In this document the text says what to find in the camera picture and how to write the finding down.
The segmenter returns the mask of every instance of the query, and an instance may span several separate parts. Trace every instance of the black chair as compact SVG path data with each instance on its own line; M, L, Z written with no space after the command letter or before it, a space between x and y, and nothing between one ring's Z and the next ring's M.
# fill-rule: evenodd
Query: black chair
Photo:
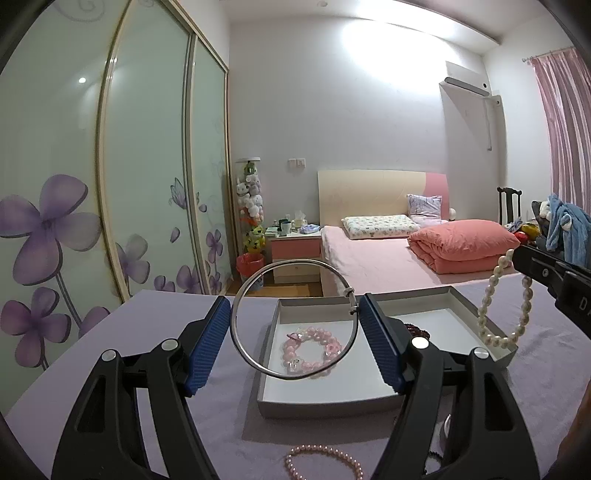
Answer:
M499 223L501 225L504 224L503 222L503 194L505 194L505 205L507 209L507 223L513 222L515 220L513 216L513 195L517 195L517 216L521 216L521 194L523 193L521 190L514 190L510 189L509 187L501 188L497 187L496 191L499 192Z

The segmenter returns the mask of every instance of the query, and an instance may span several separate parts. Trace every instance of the metal screw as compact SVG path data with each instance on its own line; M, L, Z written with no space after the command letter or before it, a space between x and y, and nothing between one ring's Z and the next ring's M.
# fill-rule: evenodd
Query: metal screw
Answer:
M162 342L162 350L165 350L167 352L174 350L176 347L178 347L178 342L174 339L174 338L169 338L168 340L165 340L164 342Z
M476 355L478 358L482 360L486 360L490 354L482 347L478 347L474 349L474 355Z
M110 362L111 360L115 359L116 356L117 352L114 350L105 350L100 357L103 362Z
M425 337L415 337L412 339L412 342L415 348L423 349L429 346L429 340L427 340Z

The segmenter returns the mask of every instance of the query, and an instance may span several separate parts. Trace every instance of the mug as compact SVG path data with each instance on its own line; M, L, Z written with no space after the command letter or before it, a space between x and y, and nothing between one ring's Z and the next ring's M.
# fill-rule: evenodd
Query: mug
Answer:
M281 224L281 234L287 235L291 230L291 222L284 222Z

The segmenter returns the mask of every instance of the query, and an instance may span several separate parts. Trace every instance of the table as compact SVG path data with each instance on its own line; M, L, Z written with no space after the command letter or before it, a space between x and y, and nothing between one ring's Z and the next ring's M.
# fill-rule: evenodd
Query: table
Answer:
M479 302L485 283L458 286ZM591 342L553 306L544 287L533 285L532 321L520 340L507 379L532 436L540 471L545 473L568 431L589 381ZM142 290L65 352L23 394L7 422L31 459L49 476L61 431L99 355L108 348L121 355L151 350L176 337L203 317L215 297ZM521 276L501 279L489 317L507 331L517 322ZM257 353L271 323L276 299L247 297L239 312L239 333L248 351ZM336 446L358 459L369 476L374 471L394 423L395 411L327 420L266 420L256 406L255 371L235 351L228 335L207 385L188 400L207 452L222 480L288 480L282 458L296 444ZM450 411L444 397L432 448L441 452L439 428ZM149 413L147 392L138 396L150 465L166 475ZM352 479L343 465L328 458L297 458L308 478Z
M322 233L317 231L304 235L290 232L271 240L271 255L274 262L290 258L321 260ZM314 265L288 265L273 270L275 283L308 283L320 281L320 268Z

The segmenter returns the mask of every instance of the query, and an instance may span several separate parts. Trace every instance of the white pearl strand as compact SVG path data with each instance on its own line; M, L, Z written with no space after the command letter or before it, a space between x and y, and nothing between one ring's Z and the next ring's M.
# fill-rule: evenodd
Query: white pearl strand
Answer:
M509 348L509 345L514 345L519 341L519 337L525 333L525 326L530 322L531 299L534 296L534 291L531 289L531 278L524 276L521 280L524 292L518 327L509 337L493 335L488 333L485 329L486 312L492 303L492 296L495 293L495 287L499 284L499 278L503 276L503 270L509 266L513 259L513 251L513 249L507 250L507 253L499 258L499 263L493 270L493 274L489 279L489 286L485 290L485 295L482 299L482 307L478 309L478 326L480 327L479 335L483 338L485 345Z
M290 450L289 454L285 457L285 469L293 480L306 480L303 475L298 473L293 464L293 457L301 453L322 453L335 457L353 470L356 480L363 480L363 469L357 460L338 448L327 447L326 445L300 445Z

